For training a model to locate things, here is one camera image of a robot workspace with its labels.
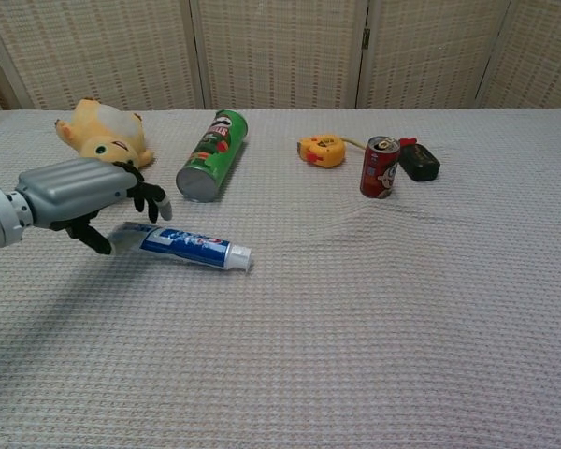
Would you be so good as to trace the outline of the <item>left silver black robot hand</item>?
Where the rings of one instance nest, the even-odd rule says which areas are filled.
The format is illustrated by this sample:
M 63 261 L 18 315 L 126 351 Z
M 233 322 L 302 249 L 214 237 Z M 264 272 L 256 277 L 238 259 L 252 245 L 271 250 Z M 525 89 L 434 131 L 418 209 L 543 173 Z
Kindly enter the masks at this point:
M 112 253 L 109 240 L 91 226 L 100 210 L 131 198 L 137 211 L 148 212 L 151 223 L 172 219 L 165 190 L 145 181 L 128 162 L 79 157 L 24 171 L 15 190 L 31 211 L 33 226 L 64 230 L 100 254 Z

